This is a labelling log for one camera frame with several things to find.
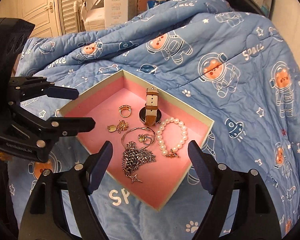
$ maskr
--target silver chain necklace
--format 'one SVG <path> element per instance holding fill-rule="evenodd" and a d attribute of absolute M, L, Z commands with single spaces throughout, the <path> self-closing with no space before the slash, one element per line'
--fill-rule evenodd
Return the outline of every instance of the silver chain necklace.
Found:
<path fill-rule="evenodd" d="M 130 141 L 126 145 L 125 151 L 122 153 L 122 170 L 127 177 L 132 179 L 131 183 L 135 181 L 142 182 L 137 179 L 137 174 L 131 176 L 134 171 L 145 163 L 155 162 L 155 155 L 146 149 L 136 149 L 136 143 Z"/>

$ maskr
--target door handle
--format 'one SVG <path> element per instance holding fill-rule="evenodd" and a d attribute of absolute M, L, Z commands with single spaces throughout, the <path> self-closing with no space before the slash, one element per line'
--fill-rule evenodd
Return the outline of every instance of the door handle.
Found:
<path fill-rule="evenodd" d="M 44 10 L 45 10 L 45 11 L 50 10 L 50 12 L 53 12 L 53 3 L 50 2 L 50 3 L 49 3 L 49 6 L 47 6 Z"/>

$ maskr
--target blanket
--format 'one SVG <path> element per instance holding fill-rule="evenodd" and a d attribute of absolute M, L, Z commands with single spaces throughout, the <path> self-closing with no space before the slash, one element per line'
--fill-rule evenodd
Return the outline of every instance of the blanket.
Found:
<path fill-rule="evenodd" d="M 236 12 L 225 0 L 171 0 L 99 32 L 31 38 L 17 76 L 45 76 L 82 93 L 121 69 L 215 120 L 203 152 L 233 170 L 258 170 L 282 236 L 290 230 L 300 216 L 300 70 L 269 19 Z M 42 96 L 21 105 L 48 119 L 67 102 Z M 61 138 L 45 164 L 9 162 L 18 223 L 42 170 L 65 171 L 87 156 L 75 138 Z M 63 197 L 71 232 L 79 235 Z M 221 235 L 231 230 L 237 198 L 234 192 Z M 191 239 L 211 196 L 191 168 L 160 212 L 107 174 L 90 200 L 110 239 Z"/>

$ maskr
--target screw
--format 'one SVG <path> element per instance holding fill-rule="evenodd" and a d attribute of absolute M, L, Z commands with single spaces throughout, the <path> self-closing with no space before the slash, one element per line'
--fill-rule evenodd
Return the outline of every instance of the screw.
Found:
<path fill-rule="evenodd" d="M 50 170 L 49 170 L 49 169 L 44 170 L 44 171 L 42 172 L 42 174 L 43 174 L 44 176 L 48 176 L 48 175 L 50 174 Z"/>
<path fill-rule="evenodd" d="M 74 166 L 74 169 L 75 169 L 76 171 L 82 170 L 82 168 L 83 168 L 83 164 L 81 164 L 81 163 L 78 163 L 78 164 L 76 164 L 76 165 Z"/>
<path fill-rule="evenodd" d="M 257 170 L 255 170 L 255 169 L 252 169 L 252 170 L 250 171 L 250 173 L 251 173 L 253 176 L 257 176 L 257 175 L 259 174 L 259 172 L 258 172 Z"/>
<path fill-rule="evenodd" d="M 55 121 L 53 121 L 53 122 L 51 122 L 51 125 L 52 125 L 53 127 L 58 127 L 58 126 L 59 126 L 59 123 L 58 123 L 58 122 L 55 122 Z"/>
<path fill-rule="evenodd" d="M 219 170 L 224 171 L 224 170 L 227 168 L 227 166 L 226 166 L 225 164 L 223 164 L 223 163 L 220 163 L 220 164 L 218 165 L 218 168 L 219 168 Z"/>
<path fill-rule="evenodd" d="M 46 143 L 43 140 L 37 140 L 37 146 L 40 148 L 44 148 L 46 146 Z"/>

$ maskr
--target pearl bracelet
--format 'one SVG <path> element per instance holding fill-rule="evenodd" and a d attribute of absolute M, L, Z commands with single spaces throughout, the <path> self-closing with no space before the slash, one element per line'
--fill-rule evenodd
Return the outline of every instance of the pearl bracelet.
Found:
<path fill-rule="evenodd" d="M 168 123 L 173 123 L 173 122 L 181 128 L 182 137 L 181 137 L 181 140 L 178 142 L 178 144 L 175 147 L 170 149 L 171 153 L 168 154 L 168 151 L 164 144 L 164 140 L 162 139 L 162 131 L 164 130 L 164 127 Z M 176 152 L 178 151 L 178 149 L 182 148 L 182 146 L 188 139 L 187 134 L 188 134 L 187 127 L 185 126 L 184 122 L 180 121 L 178 118 L 174 119 L 173 117 L 169 117 L 166 120 L 162 121 L 159 129 L 156 131 L 156 139 L 158 140 L 158 144 L 160 145 L 161 154 L 163 156 L 170 157 L 170 158 L 174 158 L 174 157 L 179 158 L 179 155 Z"/>

